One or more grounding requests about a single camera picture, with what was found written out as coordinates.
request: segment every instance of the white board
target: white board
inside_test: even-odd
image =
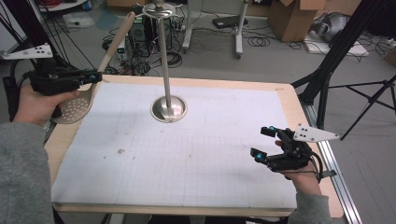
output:
[[[163,86],[102,83],[52,187],[55,203],[294,208],[295,189],[250,156],[281,153],[262,126],[286,128],[275,91],[171,87],[184,119],[150,115]]]
[[[304,45],[308,53],[327,54],[330,50],[329,44],[323,42],[319,35],[313,32],[308,33],[304,40]],[[358,41],[349,50],[347,56],[365,57],[369,52]]]

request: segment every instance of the tripod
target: tripod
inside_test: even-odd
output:
[[[346,131],[346,133],[341,137],[341,140],[344,140],[344,138],[347,137],[347,135],[349,134],[350,131],[352,131],[352,129],[355,127],[356,124],[358,124],[358,122],[361,120],[361,118],[367,113],[367,111],[373,106],[374,103],[378,103],[379,105],[382,105],[384,107],[387,107],[391,110],[395,111],[395,115],[396,115],[396,98],[395,98],[395,90],[394,90],[394,81],[396,80],[396,75],[393,76],[393,78],[391,78],[389,81],[387,80],[383,80],[383,81],[378,81],[378,82],[366,82],[366,83],[360,83],[360,84],[350,84],[350,85],[342,85],[342,86],[332,86],[329,87],[329,89],[331,88],[348,88],[354,92],[356,92],[357,94],[364,96],[365,98],[367,98],[367,100],[369,101],[369,104],[367,105],[367,107],[363,110],[363,112],[359,115],[359,117],[356,119],[356,121],[352,124],[352,126],[350,126],[350,128]],[[368,85],[374,85],[374,84],[382,84],[383,87],[381,89],[379,89],[379,91],[377,91],[373,96],[369,96],[364,94],[361,91],[357,91],[356,89],[354,89],[353,87],[356,86],[368,86]],[[387,88],[390,88],[391,94],[392,94],[392,99],[393,99],[393,106],[391,105],[387,105],[381,101],[378,101],[378,98],[382,95],[382,93],[385,92],[385,90]]]

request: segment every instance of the round base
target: round base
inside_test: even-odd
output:
[[[165,123],[183,119],[187,113],[186,102],[178,96],[171,96],[171,107],[166,106],[165,96],[156,99],[151,105],[151,115],[156,120]]]
[[[156,7],[153,3],[143,7],[143,14],[153,19],[166,19],[175,15],[175,8],[169,4],[163,4],[162,7]]]

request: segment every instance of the wooden table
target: wooden table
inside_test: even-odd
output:
[[[161,77],[119,77],[104,76],[104,82],[131,83],[140,85],[162,85]],[[284,115],[289,127],[294,129],[298,123],[307,124],[294,88],[289,84],[241,82],[223,80],[203,80],[171,78],[171,86],[208,87],[241,90],[275,91],[281,101]],[[49,141],[45,145],[49,154],[49,168],[51,183],[58,174],[64,154],[72,143],[80,122],[70,125],[57,125]],[[310,144],[319,154],[316,144]],[[341,217],[344,212],[330,178],[321,181],[322,193],[330,197],[329,204],[332,217]],[[210,207],[173,207],[173,206],[141,206],[141,205],[112,205],[112,204],[55,204],[61,212],[102,212],[102,213],[136,213],[136,214],[169,214],[169,215],[197,215],[197,216],[256,216],[283,217],[291,211],[285,209],[256,209],[256,208],[210,208]]]

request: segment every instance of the cardboard box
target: cardboard box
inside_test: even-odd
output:
[[[361,0],[326,0],[325,8],[319,10],[318,14],[321,15],[324,12],[341,12],[348,16],[352,16],[360,3]]]
[[[108,7],[127,7],[131,8],[132,6],[138,4],[140,6],[144,6],[150,4],[150,0],[107,0]]]
[[[276,36],[285,42],[303,41],[318,10],[326,0],[275,0],[268,23]]]
[[[396,66],[396,47],[393,48],[384,58],[385,62]]]

